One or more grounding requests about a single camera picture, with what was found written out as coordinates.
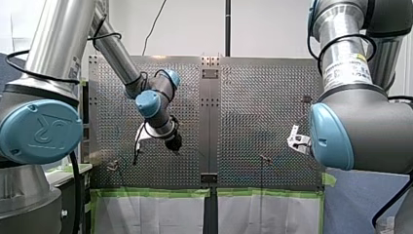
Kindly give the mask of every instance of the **white wall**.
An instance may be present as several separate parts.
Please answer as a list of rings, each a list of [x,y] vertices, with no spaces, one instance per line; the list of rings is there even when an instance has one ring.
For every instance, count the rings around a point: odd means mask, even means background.
[[[45,0],[0,0],[0,53],[29,49]],[[131,55],[144,39],[163,0],[110,0],[110,21]],[[310,0],[232,1],[232,56],[309,58],[306,48]],[[168,0],[146,55],[217,56],[225,50],[224,0]],[[93,54],[89,46],[86,55]],[[413,36],[405,39],[391,94],[413,95]],[[87,76],[87,61],[83,75]]]

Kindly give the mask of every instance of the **wire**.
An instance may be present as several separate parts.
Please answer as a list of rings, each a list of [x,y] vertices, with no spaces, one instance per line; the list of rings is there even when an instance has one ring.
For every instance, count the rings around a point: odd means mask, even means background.
[[[77,163],[75,152],[70,153],[70,161],[72,162],[73,178],[75,181],[75,217],[73,222],[73,234],[79,232],[80,216],[82,210],[82,182],[80,178],[79,165]]]
[[[318,58],[318,69],[319,69],[319,74],[322,76],[322,58],[324,57],[325,52],[334,44],[340,42],[340,40],[345,39],[345,38],[350,38],[350,37],[358,37],[361,38],[367,42],[369,42],[373,46],[373,52],[371,53],[370,57],[367,59],[367,61],[370,61],[374,58],[377,52],[377,45],[376,42],[369,36],[366,36],[364,34],[360,33],[354,33],[354,34],[348,34],[344,36],[340,36],[337,38],[334,38],[330,42],[327,43],[327,45],[322,48],[321,52],[319,53],[319,58]]]
[[[391,80],[391,82],[389,83],[389,85],[384,89],[385,92],[388,92],[390,90],[390,88],[393,86],[395,81],[395,74],[393,75],[393,78]]]
[[[25,50],[25,51],[14,52],[14,53],[8,54],[8,55],[6,55],[5,61],[9,66],[14,68],[15,70],[20,71],[22,73],[25,73],[27,75],[33,76],[33,77],[35,77],[39,80],[46,80],[46,81],[51,80],[51,81],[57,81],[57,82],[62,82],[62,83],[69,83],[69,84],[79,85],[80,82],[78,80],[74,80],[74,79],[65,80],[65,79],[59,79],[59,78],[56,78],[56,77],[53,77],[53,76],[39,74],[39,73],[36,73],[36,72],[32,72],[32,71],[23,69],[23,68],[19,67],[17,64],[15,64],[11,61],[12,58],[17,57],[17,56],[21,56],[21,55],[26,55],[29,52],[30,52],[30,50]]]
[[[393,96],[393,97],[389,97],[389,100],[398,100],[398,99],[405,99],[405,100],[413,101],[412,96]]]
[[[149,37],[151,37],[152,32],[154,31],[156,22],[158,21],[158,18],[159,18],[159,16],[161,15],[161,12],[162,12],[162,10],[164,9],[164,6],[165,6],[166,3],[167,3],[167,0],[164,0],[164,2],[162,3],[161,9],[159,10],[159,12],[158,12],[158,14],[156,15],[155,20],[154,20],[154,22],[153,22],[153,24],[152,24],[151,31],[150,31],[149,34],[146,36],[145,45],[143,46],[143,52],[142,52],[142,55],[143,55],[143,56],[145,56],[146,47],[147,47],[147,45],[148,45]]]
[[[310,15],[310,18],[309,18],[309,25],[308,25],[309,27],[307,29],[307,49],[309,50],[310,55],[316,60],[318,60],[319,58],[313,52],[313,49],[311,47],[311,36],[312,36],[313,26],[314,26],[314,23],[315,23],[314,22],[314,17],[316,16],[316,6],[317,6],[318,2],[319,2],[318,0],[314,0],[313,6],[310,9],[311,15]]]
[[[140,130],[139,130],[139,134],[137,135],[137,137],[136,137],[136,140],[134,141],[134,148],[133,148],[133,162],[132,162],[132,164],[134,165],[134,166],[136,166],[136,164],[137,164],[137,156],[139,156],[139,151],[140,151],[140,149],[138,149],[138,150],[136,150],[136,147],[137,147],[137,145],[138,145],[138,143],[139,143],[139,138],[140,138],[140,135],[142,134],[142,130],[143,130],[143,128],[141,128]]]
[[[117,37],[119,38],[119,40],[122,39],[122,34],[121,34],[121,33],[119,33],[119,32],[112,32],[112,33],[109,33],[109,34],[106,34],[106,35],[101,35],[101,36],[96,36],[96,37],[90,37],[90,38],[88,38],[88,41],[103,39],[103,38],[110,37],[110,36],[117,36]]]
[[[385,206],[378,211],[373,218],[371,219],[371,223],[373,224],[373,227],[376,227],[377,224],[377,219],[383,215],[394,203],[396,203],[413,185],[413,177],[412,174],[410,173],[410,179],[407,181],[407,183],[393,196],[393,198],[386,203]]]
[[[373,46],[373,52],[372,52],[370,58],[367,59],[367,61],[370,61],[371,59],[373,59],[374,56],[376,55],[376,52],[377,52],[377,45],[376,45],[375,41],[372,38],[370,38],[369,36],[366,36],[364,34],[360,34],[360,33],[349,34],[349,35],[344,35],[344,36],[340,36],[340,37],[335,38],[334,40],[330,41],[327,45],[324,46],[324,48],[319,53],[318,57],[316,56],[316,54],[313,52],[313,49],[311,47],[311,36],[312,36],[312,31],[313,31],[313,27],[314,27],[314,23],[315,23],[314,19],[315,19],[315,16],[316,16],[316,7],[317,7],[318,2],[319,2],[318,0],[314,0],[313,6],[310,9],[311,15],[309,17],[309,24],[308,24],[308,28],[307,28],[307,48],[308,48],[308,51],[309,51],[310,55],[318,61],[319,74],[322,76],[322,58],[323,58],[325,52],[332,45],[334,45],[335,43],[339,42],[340,40],[342,40],[344,38],[358,37],[358,38],[363,39],[364,41],[369,42]]]
[[[112,33],[109,33],[109,34],[106,34],[106,35],[98,36],[98,34],[100,32],[100,29],[103,27],[103,24],[106,21],[106,19],[107,19],[107,14],[103,15],[102,19],[100,20],[99,25],[97,26],[96,31],[94,32],[94,37],[88,38],[88,41],[93,41],[94,48],[97,51],[99,51],[99,48],[96,45],[96,40],[103,39],[103,38],[110,37],[110,36],[117,36],[117,37],[119,37],[119,40],[122,39],[122,34],[119,33],[119,32],[112,32]]]
[[[142,93],[146,90],[146,86],[148,85],[148,73],[146,71],[141,71],[140,75],[142,75],[142,79],[143,79],[143,84],[140,87],[140,92]]]

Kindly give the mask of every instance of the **pegboard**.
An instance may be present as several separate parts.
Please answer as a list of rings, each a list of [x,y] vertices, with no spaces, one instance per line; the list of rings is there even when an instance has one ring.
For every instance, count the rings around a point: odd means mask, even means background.
[[[95,164],[93,187],[199,187],[199,58],[137,58],[141,71],[153,76],[159,69],[173,69],[181,85],[170,105],[180,123],[183,146],[179,155],[168,151],[159,139],[144,141],[137,165],[132,165],[134,137],[143,118],[134,100],[126,99],[124,86],[102,57],[91,58],[91,162]],[[117,161],[117,170],[111,171]]]
[[[143,119],[133,100],[124,97],[123,85],[105,59],[91,57],[93,187],[197,188],[206,169],[218,173],[221,187],[321,187],[314,159],[286,144],[295,121],[305,127],[300,134],[308,134],[305,116],[310,104],[301,101],[303,96],[317,99],[321,93],[313,61],[216,58],[212,66],[205,58],[132,59],[150,75],[168,68],[181,76],[170,112],[180,121],[183,146],[174,155],[160,140],[144,142],[133,166],[134,137]],[[206,78],[215,69],[218,75]],[[260,155],[272,158],[275,165],[263,164]],[[114,161],[118,168],[111,171],[108,166]]]
[[[218,181],[223,187],[314,190],[318,163],[290,149],[291,128],[309,135],[310,103],[322,85],[309,59],[223,58]],[[263,162],[261,156],[272,163]]]

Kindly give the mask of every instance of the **black pole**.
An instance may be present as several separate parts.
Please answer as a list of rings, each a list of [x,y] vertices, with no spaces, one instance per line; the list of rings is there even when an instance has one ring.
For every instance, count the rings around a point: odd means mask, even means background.
[[[231,56],[231,0],[226,0],[225,7],[225,57]]]

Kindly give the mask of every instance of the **sticker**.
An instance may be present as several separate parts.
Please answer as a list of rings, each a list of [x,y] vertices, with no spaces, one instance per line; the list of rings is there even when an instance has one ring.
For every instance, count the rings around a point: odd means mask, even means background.
[[[372,83],[365,56],[359,54],[339,57],[325,69],[323,80],[325,90],[342,85]]]
[[[69,78],[74,80],[79,80],[80,75],[80,60],[76,57],[73,57],[72,65],[70,66]]]

